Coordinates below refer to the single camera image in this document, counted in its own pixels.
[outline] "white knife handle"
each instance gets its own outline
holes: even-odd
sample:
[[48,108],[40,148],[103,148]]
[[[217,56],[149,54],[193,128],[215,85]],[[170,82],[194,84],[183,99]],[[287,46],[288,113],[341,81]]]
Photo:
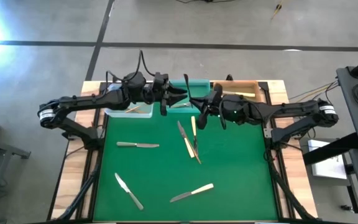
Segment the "white knife handle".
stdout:
[[211,189],[213,187],[214,187],[214,184],[207,184],[205,186],[200,187],[197,190],[192,191],[191,194],[197,194],[197,193],[203,192],[205,190]]
[[187,151],[189,152],[190,158],[194,158],[193,149],[192,149],[192,147],[191,147],[191,144],[190,144],[189,141],[187,140],[187,138],[185,138],[185,143],[186,143],[186,148],[187,148]]
[[135,197],[134,194],[132,194],[132,192],[129,192],[129,195],[131,196],[132,200],[135,202],[136,206],[140,209],[143,210],[143,205],[140,203],[140,201]]
[[191,116],[191,127],[193,127],[193,134],[196,136],[196,117]]
[[136,146],[137,143],[132,142],[117,142],[117,146]]

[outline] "green tray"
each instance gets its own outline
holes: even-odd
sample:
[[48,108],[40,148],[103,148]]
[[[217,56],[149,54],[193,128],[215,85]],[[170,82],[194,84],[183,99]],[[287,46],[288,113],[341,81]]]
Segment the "green tray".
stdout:
[[[159,103],[154,105],[159,111]],[[94,210],[96,222],[277,220],[269,167],[259,125],[209,117],[198,130],[202,164],[190,159],[177,121],[193,141],[190,116],[154,113],[150,119],[109,118]],[[158,148],[121,148],[117,141],[157,143]],[[119,186],[117,172],[143,204],[140,211]],[[214,188],[170,203],[179,194]]]

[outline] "concrete floor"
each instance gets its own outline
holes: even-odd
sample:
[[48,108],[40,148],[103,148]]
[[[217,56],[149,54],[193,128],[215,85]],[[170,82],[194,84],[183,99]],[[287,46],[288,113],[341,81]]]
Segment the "concrete floor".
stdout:
[[[358,47],[358,1],[237,0],[219,4],[174,0],[116,0],[105,42],[255,44]],[[96,42],[108,0],[0,0],[0,40]],[[79,94],[93,47],[0,46],[0,140],[32,151],[14,159],[6,173],[8,195],[0,218],[8,223],[41,222],[47,217],[67,141],[59,130],[41,128],[38,105]],[[170,78],[284,80],[288,96],[334,80],[339,67],[358,64],[358,52],[277,50],[145,49],[151,71]],[[133,72],[138,49],[102,48],[92,80],[105,70]],[[317,137],[354,131],[340,89],[329,93],[340,121],[318,128]],[[345,187],[312,181],[320,218],[358,223],[358,215],[338,206],[349,202]]]

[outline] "wooden tabletop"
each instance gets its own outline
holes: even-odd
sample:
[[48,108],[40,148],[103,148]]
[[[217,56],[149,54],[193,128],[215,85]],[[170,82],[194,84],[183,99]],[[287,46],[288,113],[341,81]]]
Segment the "wooden tabletop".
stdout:
[[[272,104],[275,105],[281,103],[288,103],[287,91],[285,90],[283,80],[259,81],[268,83]],[[87,96],[91,94],[97,95],[99,93],[100,83],[100,81],[84,82],[81,96]],[[75,116],[75,121],[85,127],[92,126],[94,113],[94,110],[78,111]],[[101,110],[99,124],[103,123],[103,118],[104,110]],[[278,128],[285,128],[292,123],[292,118],[276,119],[276,124]],[[299,142],[293,139],[289,143],[294,146],[300,146]],[[68,144],[67,153],[70,153],[81,146],[83,146],[83,144],[80,140],[70,141]],[[51,218],[58,218],[66,210],[67,206],[72,203],[73,199],[79,192],[84,172],[86,153],[87,151],[85,149],[81,149],[65,159],[62,174],[60,176],[60,180],[58,180],[58,190],[55,197]],[[282,150],[282,153],[290,190],[293,192],[293,194],[299,200],[302,206],[305,207],[308,213],[310,213],[314,217],[317,217],[316,206],[314,204],[313,196],[311,193],[305,164],[303,163],[302,153],[299,150],[290,147],[284,148]],[[90,171],[92,171],[94,167],[96,159],[95,154],[97,154],[97,152],[94,152]],[[84,218],[87,217],[88,214],[91,189],[92,187],[89,189],[85,197],[85,204],[83,207]],[[279,190],[279,194],[283,208],[283,216],[288,217],[285,196],[281,190]]]

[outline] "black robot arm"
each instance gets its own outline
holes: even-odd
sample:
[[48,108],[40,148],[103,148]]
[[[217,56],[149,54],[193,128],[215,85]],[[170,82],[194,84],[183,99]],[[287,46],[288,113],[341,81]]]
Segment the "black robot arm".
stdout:
[[141,72],[130,73],[116,84],[113,90],[104,91],[100,95],[91,96],[63,96],[58,100],[51,100],[40,105],[38,116],[44,128],[60,128],[65,131],[63,136],[78,136],[84,142],[85,149],[92,149],[100,145],[96,128],[86,128],[67,115],[73,111],[109,108],[111,110],[125,110],[130,103],[144,102],[151,104],[160,102],[160,112],[167,115],[167,106],[187,97],[186,90],[175,88],[168,80],[167,74],[156,73],[151,84]]
[[[190,103],[201,112],[196,120],[198,128],[205,128],[208,115],[219,116],[223,129],[226,129],[225,121],[231,121],[238,125],[244,123],[263,124],[265,136],[272,138],[272,143],[275,144],[282,141],[288,142],[292,136],[303,136],[315,126],[331,127],[338,121],[334,107],[323,100],[268,105],[249,101],[241,95],[222,96],[222,92],[222,86],[216,85],[208,96],[190,98]],[[266,122],[270,118],[288,117],[304,118],[286,128],[266,128]]]

